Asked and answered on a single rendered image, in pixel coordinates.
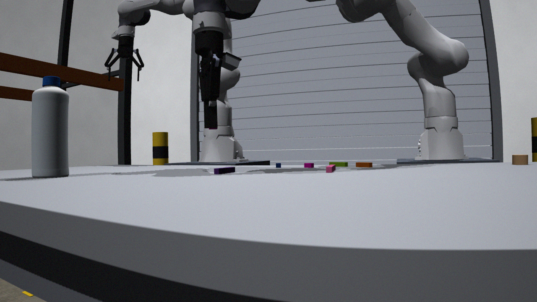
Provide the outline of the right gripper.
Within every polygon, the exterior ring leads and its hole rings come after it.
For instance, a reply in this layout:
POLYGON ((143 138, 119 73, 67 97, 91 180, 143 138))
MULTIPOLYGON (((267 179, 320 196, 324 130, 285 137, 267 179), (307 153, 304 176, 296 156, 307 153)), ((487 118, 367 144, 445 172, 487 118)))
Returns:
POLYGON ((131 36, 120 36, 119 37, 119 43, 118 43, 118 49, 112 49, 112 52, 111 54, 109 55, 109 58, 106 60, 105 62, 105 67, 107 70, 109 70, 109 81, 110 81, 110 71, 111 71, 111 66, 120 58, 131 58, 133 60, 133 62, 136 64, 136 66, 138 67, 138 79, 137 81, 139 81, 139 71, 141 71, 142 67, 144 67, 144 63, 140 57, 140 54, 139 54, 139 51, 138 49, 133 49, 133 37, 131 36), (111 58, 113 57, 113 54, 118 52, 118 55, 112 60, 112 62, 110 62, 111 58), (136 53, 137 57, 138 57, 138 60, 140 62, 141 65, 139 65, 139 63, 136 61, 136 59, 133 57, 132 53, 136 53), (110 64, 109 64, 110 62, 110 64))

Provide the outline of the dark purple rod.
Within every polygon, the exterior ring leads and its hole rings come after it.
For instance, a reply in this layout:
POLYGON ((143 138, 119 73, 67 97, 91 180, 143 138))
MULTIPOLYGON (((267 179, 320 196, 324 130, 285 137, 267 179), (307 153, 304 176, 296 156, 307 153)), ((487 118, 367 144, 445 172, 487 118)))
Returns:
POLYGON ((214 174, 226 174, 235 172, 235 167, 224 167, 214 169, 214 174))

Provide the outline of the lime green rod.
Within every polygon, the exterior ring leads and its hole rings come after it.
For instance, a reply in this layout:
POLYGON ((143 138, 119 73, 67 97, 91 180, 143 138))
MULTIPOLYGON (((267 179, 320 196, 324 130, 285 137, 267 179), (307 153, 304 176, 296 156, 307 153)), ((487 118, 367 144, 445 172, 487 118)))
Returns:
POLYGON ((331 164, 335 164, 336 167, 347 167, 348 166, 348 162, 330 162, 329 165, 331 164))

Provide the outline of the white plastic bottle with blue cap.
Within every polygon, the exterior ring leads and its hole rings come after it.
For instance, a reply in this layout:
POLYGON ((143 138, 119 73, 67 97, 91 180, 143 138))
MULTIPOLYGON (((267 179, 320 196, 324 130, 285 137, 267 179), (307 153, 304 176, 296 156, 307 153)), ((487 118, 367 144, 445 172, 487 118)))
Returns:
POLYGON ((60 78, 43 77, 42 88, 32 94, 32 176, 69 176, 69 94, 60 89, 60 78))

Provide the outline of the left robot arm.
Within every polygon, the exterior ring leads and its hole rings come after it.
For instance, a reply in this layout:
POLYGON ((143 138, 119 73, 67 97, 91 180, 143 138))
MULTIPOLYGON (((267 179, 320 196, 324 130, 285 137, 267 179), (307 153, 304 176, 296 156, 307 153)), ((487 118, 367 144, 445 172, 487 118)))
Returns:
MULTIPOLYGON (((226 18, 252 16, 261 0, 193 0, 193 33, 214 30, 231 39, 226 18)), ((408 72, 421 89, 424 132, 415 160, 463 160, 464 141, 458 130, 455 94, 446 88, 443 76, 464 69, 469 53, 464 43, 438 32, 411 0, 336 0, 344 19, 356 23, 381 13, 401 41, 418 50, 408 60, 408 72), (430 117, 430 118, 428 118, 430 117)))

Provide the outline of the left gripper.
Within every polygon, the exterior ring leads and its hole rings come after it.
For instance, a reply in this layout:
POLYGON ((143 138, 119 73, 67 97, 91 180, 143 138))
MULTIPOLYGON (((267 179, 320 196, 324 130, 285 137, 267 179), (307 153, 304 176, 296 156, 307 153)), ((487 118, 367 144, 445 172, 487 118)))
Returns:
POLYGON ((202 57, 198 70, 201 100, 204 102, 204 128, 217 128, 217 98, 220 96, 220 76, 223 33, 214 30, 195 34, 195 53, 202 57))

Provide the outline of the orange rod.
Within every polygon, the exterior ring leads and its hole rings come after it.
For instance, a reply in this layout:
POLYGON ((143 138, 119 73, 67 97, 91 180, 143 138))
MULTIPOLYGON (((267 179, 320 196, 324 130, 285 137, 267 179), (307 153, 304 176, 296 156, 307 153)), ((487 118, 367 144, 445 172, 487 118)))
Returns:
POLYGON ((356 162, 356 167, 373 167, 370 162, 356 162))

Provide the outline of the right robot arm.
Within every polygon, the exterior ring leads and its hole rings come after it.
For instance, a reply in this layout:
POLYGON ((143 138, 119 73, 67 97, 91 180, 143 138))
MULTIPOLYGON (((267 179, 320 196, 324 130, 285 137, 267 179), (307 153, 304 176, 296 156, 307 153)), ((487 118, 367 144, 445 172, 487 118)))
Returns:
MULTIPOLYGON (((193 0, 123 0, 118 6, 119 26, 111 38, 135 37, 136 26, 149 22, 150 9, 168 15, 184 14, 193 21, 193 0)), ((223 53, 232 54, 232 38, 223 40, 223 53)), ((199 162, 245 162, 243 148, 235 139, 232 127, 232 107, 227 98, 227 90, 240 79, 240 71, 221 67, 220 96, 217 98, 217 129, 204 128, 204 139, 199 162), (222 93, 221 93, 222 92, 222 93)))

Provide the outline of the brown cylinder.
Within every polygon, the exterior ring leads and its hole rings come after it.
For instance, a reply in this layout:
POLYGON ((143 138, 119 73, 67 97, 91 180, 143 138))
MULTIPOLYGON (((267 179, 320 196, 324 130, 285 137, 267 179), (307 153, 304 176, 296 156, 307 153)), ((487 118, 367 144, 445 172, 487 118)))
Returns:
POLYGON ((528 165, 529 155, 512 155, 513 165, 528 165))

